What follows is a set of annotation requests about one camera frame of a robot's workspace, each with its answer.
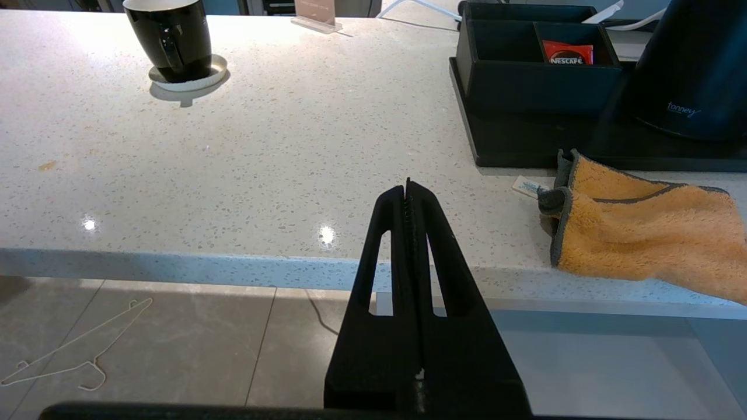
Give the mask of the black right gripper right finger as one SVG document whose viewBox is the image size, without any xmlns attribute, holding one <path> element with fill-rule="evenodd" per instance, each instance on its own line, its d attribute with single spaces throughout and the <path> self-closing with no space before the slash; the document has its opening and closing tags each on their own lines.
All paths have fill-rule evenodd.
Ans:
<svg viewBox="0 0 747 420">
<path fill-rule="evenodd" d="M 409 274 L 426 410 L 446 417 L 528 417 L 525 386 L 437 197 L 407 181 Z"/>
</svg>

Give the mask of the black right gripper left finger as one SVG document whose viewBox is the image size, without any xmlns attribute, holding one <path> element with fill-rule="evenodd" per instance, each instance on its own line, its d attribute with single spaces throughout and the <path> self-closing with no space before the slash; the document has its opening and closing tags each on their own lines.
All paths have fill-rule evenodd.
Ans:
<svg viewBox="0 0 747 420">
<path fill-rule="evenodd" d="M 403 186 L 375 202 L 357 276 L 324 380 L 324 404 L 339 409 L 413 409 L 421 371 L 409 269 Z M 381 238 L 390 232 L 392 316 L 369 311 Z"/>
</svg>

